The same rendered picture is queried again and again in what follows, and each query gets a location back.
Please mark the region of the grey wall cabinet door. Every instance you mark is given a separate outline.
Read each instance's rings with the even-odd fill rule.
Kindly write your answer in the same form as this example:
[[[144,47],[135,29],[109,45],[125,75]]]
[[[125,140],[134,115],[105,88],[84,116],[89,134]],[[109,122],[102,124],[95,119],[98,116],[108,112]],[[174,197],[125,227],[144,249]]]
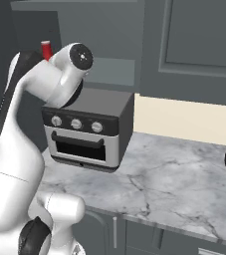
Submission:
[[[226,106],[226,0],[145,0],[140,93]]]

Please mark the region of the open grey wall cabinet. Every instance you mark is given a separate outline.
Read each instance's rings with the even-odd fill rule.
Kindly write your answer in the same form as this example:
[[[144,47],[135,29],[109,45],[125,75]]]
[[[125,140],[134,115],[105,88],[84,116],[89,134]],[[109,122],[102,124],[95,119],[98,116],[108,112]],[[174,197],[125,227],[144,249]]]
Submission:
[[[10,3],[19,45],[53,50],[73,42],[94,55],[85,85],[138,92],[144,0],[15,0]]]

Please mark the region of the grey toaster oven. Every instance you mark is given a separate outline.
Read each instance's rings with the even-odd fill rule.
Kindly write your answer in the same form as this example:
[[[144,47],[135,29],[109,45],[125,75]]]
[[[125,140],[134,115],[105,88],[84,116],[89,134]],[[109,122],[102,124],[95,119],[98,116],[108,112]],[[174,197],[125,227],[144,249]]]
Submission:
[[[77,100],[70,106],[56,109],[42,106],[44,129],[51,158],[57,162],[97,169],[112,173],[116,171],[133,133],[134,94],[130,92],[107,91],[84,88]],[[59,127],[52,124],[52,117],[62,120]],[[82,122],[80,129],[74,129],[71,121]],[[92,123],[103,125],[101,132],[92,130]],[[104,140],[100,148],[91,148],[57,142],[51,133],[90,141]]]

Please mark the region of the grey base drawer front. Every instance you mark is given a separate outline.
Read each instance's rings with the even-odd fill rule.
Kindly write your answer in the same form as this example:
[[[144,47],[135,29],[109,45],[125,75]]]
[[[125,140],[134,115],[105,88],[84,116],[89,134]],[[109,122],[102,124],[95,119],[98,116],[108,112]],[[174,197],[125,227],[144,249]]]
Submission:
[[[125,255],[226,255],[226,245],[128,221]]]

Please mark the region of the grey base cabinet door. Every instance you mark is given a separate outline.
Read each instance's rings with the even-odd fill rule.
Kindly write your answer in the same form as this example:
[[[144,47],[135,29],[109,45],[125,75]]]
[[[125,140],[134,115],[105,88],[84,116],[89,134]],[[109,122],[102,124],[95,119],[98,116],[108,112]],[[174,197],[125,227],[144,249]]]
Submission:
[[[73,226],[74,236],[86,255],[121,255],[119,241],[113,249],[113,216],[87,210],[83,219]]]

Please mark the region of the red ketchup bottle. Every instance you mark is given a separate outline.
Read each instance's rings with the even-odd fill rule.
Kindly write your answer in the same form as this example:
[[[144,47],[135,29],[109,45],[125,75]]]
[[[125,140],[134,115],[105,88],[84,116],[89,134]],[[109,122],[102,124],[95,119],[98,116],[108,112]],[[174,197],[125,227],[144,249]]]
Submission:
[[[42,41],[42,54],[45,60],[49,61],[50,58],[53,56],[51,42],[50,41]]]

